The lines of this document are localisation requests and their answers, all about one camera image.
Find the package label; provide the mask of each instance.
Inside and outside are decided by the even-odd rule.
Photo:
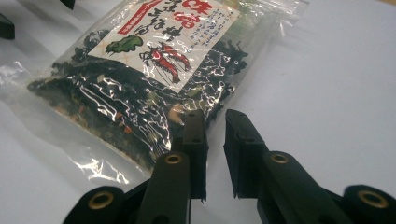
[[[239,11],[216,1],[152,0],[89,53],[126,64],[179,93]]]

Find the green leaf illustration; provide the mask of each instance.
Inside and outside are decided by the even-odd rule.
[[[112,52],[114,54],[135,51],[136,47],[140,47],[142,45],[143,39],[141,37],[137,35],[128,35],[120,41],[113,41],[111,44],[107,45],[106,53]]]

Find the plastic wrinkle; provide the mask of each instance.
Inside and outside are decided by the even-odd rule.
[[[28,77],[30,77],[30,74],[20,62],[15,62],[12,65],[0,66],[0,85],[4,87],[21,85]]]
[[[266,37],[278,31],[285,35],[285,27],[292,26],[307,6],[305,2],[289,0],[224,1],[222,4],[229,7],[221,8],[226,10],[224,13],[216,11],[215,18],[205,14],[206,10],[213,9],[210,4],[219,3],[213,2],[205,5],[195,1],[203,5],[191,9],[186,1],[123,1],[60,57],[50,74],[34,80],[27,88],[58,113],[136,161],[139,169],[150,170],[156,159],[170,149],[172,140],[182,137],[186,112],[202,109],[206,126],[216,120],[255,56],[265,46]],[[165,7],[156,8],[156,4]],[[175,21],[182,26],[165,27],[168,21],[161,13],[182,6],[185,10],[197,10],[193,12],[201,13],[200,17],[173,11]],[[131,10],[136,7],[149,9],[132,14]],[[239,15],[236,21],[228,30],[223,30],[218,21],[227,24],[235,13]],[[140,17],[151,23],[147,26],[139,26],[139,23],[131,28]],[[124,23],[126,20],[130,20],[130,26]],[[193,28],[200,34],[198,24],[207,29],[207,36],[189,38],[206,42],[190,45],[178,39],[183,29]],[[152,29],[158,30],[152,39],[141,37]],[[116,32],[128,35],[102,46],[103,41]],[[205,55],[200,53],[205,51],[202,46],[210,46],[210,40],[218,35],[219,41],[205,49]],[[130,56],[129,53],[143,48],[147,51]],[[106,58],[91,56],[95,50],[105,52]],[[141,70],[121,62],[131,60],[133,64],[141,64]],[[94,159],[92,163],[75,161],[75,164],[92,173],[90,178],[129,181],[113,167],[110,170],[116,173],[115,177],[103,175],[104,164]]]

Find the black plastic part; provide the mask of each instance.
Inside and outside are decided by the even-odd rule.
[[[350,186],[345,190],[342,207],[355,223],[396,223],[396,201],[379,189]]]
[[[224,152],[234,197],[258,197],[262,155],[268,151],[248,116],[236,110],[227,110]]]
[[[136,223],[139,208],[142,204],[148,185],[149,180],[141,183],[134,189],[131,189],[125,193],[126,200],[120,211],[120,218],[118,219],[117,223]]]
[[[119,213],[125,202],[121,189],[101,187],[86,193],[76,204],[64,224],[119,223]]]
[[[191,198],[202,201],[206,201],[206,161],[209,149],[205,130],[202,110],[194,110],[187,114],[182,151],[190,157]]]
[[[76,0],[61,0],[61,2],[67,6],[68,8],[72,9],[74,8],[74,4],[76,2]]]
[[[15,26],[6,16],[0,14],[0,37],[15,39]]]
[[[263,195],[273,197],[286,223],[352,223],[291,155],[271,151],[263,161],[262,179],[267,187]]]
[[[157,160],[136,224],[190,223],[190,160],[171,151]]]

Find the brass insert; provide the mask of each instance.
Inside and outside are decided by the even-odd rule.
[[[277,163],[288,163],[289,162],[289,158],[287,158],[286,156],[282,155],[282,154],[274,154],[271,156],[271,160],[273,160],[274,162]]]
[[[362,202],[376,208],[386,208],[389,206],[388,201],[378,193],[370,190],[361,190],[358,192],[359,198]]]
[[[88,206],[93,209],[102,209],[109,204],[111,204],[114,200],[114,195],[108,191],[97,192],[93,197],[91,197],[88,202]]]
[[[172,154],[172,155],[165,157],[165,162],[168,164],[178,164],[181,161],[182,161],[182,159],[179,155]]]

